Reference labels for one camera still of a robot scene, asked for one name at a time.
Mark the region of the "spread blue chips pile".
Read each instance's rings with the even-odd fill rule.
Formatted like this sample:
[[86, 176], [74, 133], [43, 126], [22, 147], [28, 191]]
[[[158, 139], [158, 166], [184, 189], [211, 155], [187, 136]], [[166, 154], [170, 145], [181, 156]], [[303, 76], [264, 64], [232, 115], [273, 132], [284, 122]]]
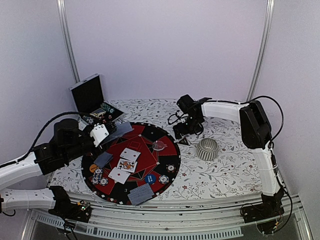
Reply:
[[97, 169], [94, 171], [94, 173], [93, 173], [91, 182], [92, 182], [94, 185], [99, 184], [100, 181], [101, 181], [101, 179], [102, 179], [102, 176], [103, 176], [103, 170], [100, 169], [100, 168], [97, 168]]

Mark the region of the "blue playing card deck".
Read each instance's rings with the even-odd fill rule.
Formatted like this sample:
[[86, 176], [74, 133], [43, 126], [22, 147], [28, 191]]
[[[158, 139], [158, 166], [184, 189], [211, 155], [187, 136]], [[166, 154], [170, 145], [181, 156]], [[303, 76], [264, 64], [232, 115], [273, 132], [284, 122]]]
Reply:
[[132, 125], [130, 122], [123, 122], [121, 124], [117, 125], [117, 130], [110, 134], [108, 137], [106, 137], [102, 142], [101, 142], [101, 146], [119, 138], [122, 137], [123, 135], [131, 132], [133, 130]]

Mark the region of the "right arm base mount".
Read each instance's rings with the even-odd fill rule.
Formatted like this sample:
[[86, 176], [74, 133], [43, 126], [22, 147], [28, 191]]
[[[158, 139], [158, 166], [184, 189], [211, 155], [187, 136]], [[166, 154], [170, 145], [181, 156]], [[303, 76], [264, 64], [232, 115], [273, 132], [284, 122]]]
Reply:
[[273, 220], [256, 224], [257, 230], [263, 235], [271, 235], [278, 230], [284, 213], [285, 211], [282, 205], [271, 209], [270, 206], [265, 206], [263, 203], [256, 205], [246, 203], [240, 208], [240, 215], [243, 217], [245, 223], [273, 218]]

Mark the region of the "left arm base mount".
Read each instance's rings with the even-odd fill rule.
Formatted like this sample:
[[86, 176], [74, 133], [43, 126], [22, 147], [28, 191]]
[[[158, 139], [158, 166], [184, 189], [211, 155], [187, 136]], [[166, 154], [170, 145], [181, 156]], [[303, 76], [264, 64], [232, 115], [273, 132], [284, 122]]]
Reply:
[[53, 200], [55, 201], [53, 208], [48, 210], [49, 214], [58, 216], [63, 220], [89, 222], [92, 213], [90, 202], [80, 200], [77, 203], [72, 203], [62, 186], [51, 186], [49, 190], [52, 191]]

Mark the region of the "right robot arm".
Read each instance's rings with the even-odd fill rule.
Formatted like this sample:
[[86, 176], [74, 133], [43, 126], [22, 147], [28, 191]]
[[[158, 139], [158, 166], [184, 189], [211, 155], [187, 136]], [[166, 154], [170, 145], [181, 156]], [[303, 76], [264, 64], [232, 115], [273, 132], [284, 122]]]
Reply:
[[262, 218], [283, 214], [282, 198], [287, 192], [278, 177], [272, 127], [258, 97], [246, 102], [232, 102], [210, 97], [194, 100], [186, 94], [178, 99], [177, 105], [182, 115], [175, 113], [176, 120], [168, 121], [173, 126], [176, 139], [184, 135], [200, 134], [204, 130], [206, 117], [240, 124], [242, 142], [253, 153], [262, 183], [262, 204], [256, 206], [255, 210]]

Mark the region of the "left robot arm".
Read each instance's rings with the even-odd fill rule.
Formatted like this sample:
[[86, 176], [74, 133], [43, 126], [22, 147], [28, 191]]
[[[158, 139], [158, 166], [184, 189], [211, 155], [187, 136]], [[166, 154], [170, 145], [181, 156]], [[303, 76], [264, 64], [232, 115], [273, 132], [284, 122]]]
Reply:
[[98, 118], [83, 130], [74, 111], [63, 112], [50, 119], [38, 133], [42, 135], [50, 123], [53, 137], [48, 143], [33, 142], [24, 155], [0, 165], [0, 212], [17, 209], [47, 209], [50, 214], [79, 218], [87, 215], [89, 204], [72, 203], [62, 186], [51, 186], [39, 190], [12, 190], [9, 187], [32, 177], [45, 176], [66, 167], [84, 155], [98, 157], [107, 149], [105, 140], [117, 130], [112, 122], [104, 123]]

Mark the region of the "queen of spades card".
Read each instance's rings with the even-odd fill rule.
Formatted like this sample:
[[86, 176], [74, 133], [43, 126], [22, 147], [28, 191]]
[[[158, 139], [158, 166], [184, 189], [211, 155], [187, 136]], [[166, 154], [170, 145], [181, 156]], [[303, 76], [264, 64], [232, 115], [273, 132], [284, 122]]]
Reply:
[[130, 161], [130, 160], [121, 158], [118, 161], [118, 164], [117, 164], [116, 168], [118, 170], [126, 171], [126, 172], [129, 172], [129, 173], [134, 173], [135, 170], [136, 170], [137, 165], [138, 165], [138, 163], [136, 161]]

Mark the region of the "black triangular all-in button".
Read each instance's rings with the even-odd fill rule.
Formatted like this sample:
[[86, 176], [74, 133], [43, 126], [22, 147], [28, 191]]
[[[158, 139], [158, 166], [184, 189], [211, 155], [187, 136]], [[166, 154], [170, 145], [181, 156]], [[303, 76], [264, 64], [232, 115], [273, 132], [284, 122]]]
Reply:
[[181, 144], [181, 145], [185, 145], [185, 146], [189, 146], [190, 145], [190, 143], [189, 143], [189, 141], [188, 141], [188, 139], [186, 137], [183, 137], [177, 143]]

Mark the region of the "blue white chip stack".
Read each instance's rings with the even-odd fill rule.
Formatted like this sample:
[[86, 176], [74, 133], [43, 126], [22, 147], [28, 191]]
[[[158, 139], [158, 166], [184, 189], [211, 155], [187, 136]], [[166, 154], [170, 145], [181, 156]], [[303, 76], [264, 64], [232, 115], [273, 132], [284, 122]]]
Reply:
[[159, 181], [161, 184], [168, 184], [169, 181], [170, 181], [170, 178], [169, 178], [167, 175], [161, 175], [161, 176], [158, 178], [158, 181]]

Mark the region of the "single blue white chip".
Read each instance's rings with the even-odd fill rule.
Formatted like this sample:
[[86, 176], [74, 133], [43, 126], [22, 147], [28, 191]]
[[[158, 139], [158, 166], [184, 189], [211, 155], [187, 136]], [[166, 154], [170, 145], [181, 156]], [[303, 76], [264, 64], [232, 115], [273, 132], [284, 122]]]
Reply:
[[99, 184], [101, 186], [106, 186], [107, 184], [109, 183], [108, 179], [107, 178], [101, 178], [100, 181], [99, 181]]

